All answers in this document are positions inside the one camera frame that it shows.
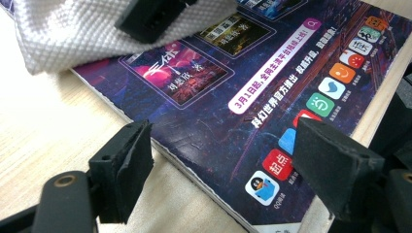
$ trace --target app icon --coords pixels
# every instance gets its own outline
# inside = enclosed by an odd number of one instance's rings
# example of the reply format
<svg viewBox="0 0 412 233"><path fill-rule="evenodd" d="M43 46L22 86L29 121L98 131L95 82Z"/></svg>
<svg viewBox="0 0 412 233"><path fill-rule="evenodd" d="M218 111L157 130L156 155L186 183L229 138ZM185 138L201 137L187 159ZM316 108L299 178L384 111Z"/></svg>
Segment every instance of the app icon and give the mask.
<svg viewBox="0 0 412 233"><path fill-rule="evenodd" d="M334 103L322 94L315 92L306 102L306 107L319 116L327 117L332 111Z"/></svg>
<svg viewBox="0 0 412 233"><path fill-rule="evenodd" d="M272 150L263 160L262 166L279 181L284 181L291 174L292 159L280 150Z"/></svg>
<svg viewBox="0 0 412 233"><path fill-rule="evenodd" d="M330 69L329 74L342 83L350 83L356 72L345 65L335 63Z"/></svg>
<svg viewBox="0 0 412 233"><path fill-rule="evenodd" d="M307 117L307 118L312 118L312 119L321 121L320 117L312 114L311 112L309 112L307 110L301 110L293 120L293 126L294 127L297 127L297 123L299 122L300 117Z"/></svg>
<svg viewBox="0 0 412 233"><path fill-rule="evenodd" d="M368 26L363 26L358 32L358 36L370 43L375 43L381 37L381 33Z"/></svg>
<svg viewBox="0 0 412 233"><path fill-rule="evenodd" d="M321 93L329 96L332 99L339 99L345 89L346 87L344 84L329 77L324 78L324 80L318 86L318 90Z"/></svg>
<svg viewBox="0 0 412 233"><path fill-rule="evenodd" d="M366 20L366 25L378 30L378 31L383 31L388 28L388 23L382 20L379 17L369 17Z"/></svg>
<svg viewBox="0 0 412 233"><path fill-rule="evenodd" d="M373 46L366 41L360 39L360 38L354 38L351 43L349 43L349 49L358 52L362 55L368 55L372 49Z"/></svg>
<svg viewBox="0 0 412 233"><path fill-rule="evenodd" d="M256 171L245 185L246 191L262 205L268 206L279 192L279 185L261 171Z"/></svg>
<svg viewBox="0 0 412 233"><path fill-rule="evenodd" d="M295 137L296 137L296 130L292 128L287 129L285 133L282 135L282 137L279 139L279 142L278 142L279 147L281 147L283 150L285 150L290 155L292 155Z"/></svg>
<svg viewBox="0 0 412 233"><path fill-rule="evenodd" d="M352 66L354 68L360 68L361 65L364 62L364 57L362 55L359 55L353 51L350 50L344 50L342 54L339 57L339 60L342 61L343 63Z"/></svg>

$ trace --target movie poster thumbnail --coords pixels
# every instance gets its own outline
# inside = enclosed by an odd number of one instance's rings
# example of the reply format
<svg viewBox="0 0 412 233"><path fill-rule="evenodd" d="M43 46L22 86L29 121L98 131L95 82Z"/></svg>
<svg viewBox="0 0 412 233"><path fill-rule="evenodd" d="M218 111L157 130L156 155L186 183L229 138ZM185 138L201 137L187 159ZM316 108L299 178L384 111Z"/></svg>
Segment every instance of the movie poster thumbnail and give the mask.
<svg viewBox="0 0 412 233"><path fill-rule="evenodd" d="M267 35L270 31L253 23L239 14L228 17L197 36L232 56L249 49L250 46Z"/></svg>
<svg viewBox="0 0 412 233"><path fill-rule="evenodd" d="M237 0L237 2L260 16L274 20L300 7L307 0Z"/></svg>
<svg viewBox="0 0 412 233"><path fill-rule="evenodd" d="M127 56L121 63L181 109L228 77L217 62L178 41Z"/></svg>

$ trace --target green app icon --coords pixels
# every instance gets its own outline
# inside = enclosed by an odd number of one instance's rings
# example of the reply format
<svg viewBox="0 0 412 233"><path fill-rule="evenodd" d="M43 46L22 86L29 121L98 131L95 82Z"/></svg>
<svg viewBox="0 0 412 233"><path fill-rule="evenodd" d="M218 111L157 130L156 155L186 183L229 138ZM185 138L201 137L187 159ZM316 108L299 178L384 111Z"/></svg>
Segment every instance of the green app icon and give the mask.
<svg viewBox="0 0 412 233"><path fill-rule="evenodd" d="M327 117L332 111L334 103L322 94L315 92L306 102L306 107L322 117Z"/></svg>

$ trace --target white fabric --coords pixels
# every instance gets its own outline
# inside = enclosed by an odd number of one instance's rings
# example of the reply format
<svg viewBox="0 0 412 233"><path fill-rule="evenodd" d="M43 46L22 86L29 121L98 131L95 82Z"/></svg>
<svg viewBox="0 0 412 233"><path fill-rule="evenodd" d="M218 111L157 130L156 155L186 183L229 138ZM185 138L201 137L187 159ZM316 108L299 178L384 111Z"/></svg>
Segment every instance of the white fabric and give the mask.
<svg viewBox="0 0 412 233"><path fill-rule="evenodd" d="M58 72L182 39L236 11L235 0L198 0L155 44L144 45L115 28L129 0L15 0L17 40L27 70Z"/></svg>

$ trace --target wooden table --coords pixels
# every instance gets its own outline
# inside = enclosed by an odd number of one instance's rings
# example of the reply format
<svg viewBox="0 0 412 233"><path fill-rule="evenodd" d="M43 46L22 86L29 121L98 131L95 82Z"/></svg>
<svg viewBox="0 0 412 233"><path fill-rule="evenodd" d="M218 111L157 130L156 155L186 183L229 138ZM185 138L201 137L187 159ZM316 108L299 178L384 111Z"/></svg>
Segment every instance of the wooden table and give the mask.
<svg viewBox="0 0 412 233"><path fill-rule="evenodd" d="M365 2L412 18L410 0ZM86 171L88 160L126 121L69 71L30 76L17 46L14 23L4 12L0 13L0 28L3 219L36 205L43 184L54 175ZM412 41L408 40L389 73L391 78L385 79L354 139L369 144L411 57ZM245 232L155 150L154 161L155 167L129 223L99 225L101 232Z"/></svg>

